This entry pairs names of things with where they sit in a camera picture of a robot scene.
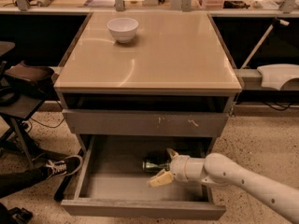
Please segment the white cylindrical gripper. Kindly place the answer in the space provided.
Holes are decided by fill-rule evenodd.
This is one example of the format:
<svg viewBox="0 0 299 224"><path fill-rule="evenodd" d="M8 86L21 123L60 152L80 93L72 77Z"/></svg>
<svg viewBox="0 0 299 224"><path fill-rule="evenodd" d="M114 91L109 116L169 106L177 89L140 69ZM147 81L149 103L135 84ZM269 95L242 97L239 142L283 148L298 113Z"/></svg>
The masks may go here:
<svg viewBox="0 0 299 224"><path fill-rule="evenodd" d="M170 184L174 178L179 182L187 182L188 178L185 171L187 160L190 158L186 155L179 155L174 149L166 150L171 159L170 171L162 170L157 175L153 176L148 184L150 187L160 187Z"/></svg>

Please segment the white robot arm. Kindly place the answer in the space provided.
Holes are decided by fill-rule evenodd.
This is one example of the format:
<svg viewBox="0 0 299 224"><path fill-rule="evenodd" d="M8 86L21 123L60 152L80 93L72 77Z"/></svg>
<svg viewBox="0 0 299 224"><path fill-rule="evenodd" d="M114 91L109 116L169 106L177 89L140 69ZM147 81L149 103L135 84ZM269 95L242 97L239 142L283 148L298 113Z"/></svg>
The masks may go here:
<svg viewBox="0 0 299 224"><path fill-rule="evenodd" d="M198 182L204 186L234 185L265 204L276 213L299 224L299 190L263 175L254 173L220 153L210 153L205 158L178 154L168 148L168 158L146 158L145 172L155 172L148 184L159 187L178 182Z"/></svg>

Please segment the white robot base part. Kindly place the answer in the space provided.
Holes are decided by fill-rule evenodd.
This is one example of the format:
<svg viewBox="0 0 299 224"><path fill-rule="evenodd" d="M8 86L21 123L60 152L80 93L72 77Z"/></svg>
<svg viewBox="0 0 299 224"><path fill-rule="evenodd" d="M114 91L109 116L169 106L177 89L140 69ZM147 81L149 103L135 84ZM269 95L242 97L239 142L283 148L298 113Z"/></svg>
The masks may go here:
<svg viewBox="0 0 299 224"><path fill-rule="evenodd" d="M277 63L259 66L257 71L262 76L261 86L280 91L289 81L299 78L299 65Z"/></svg>

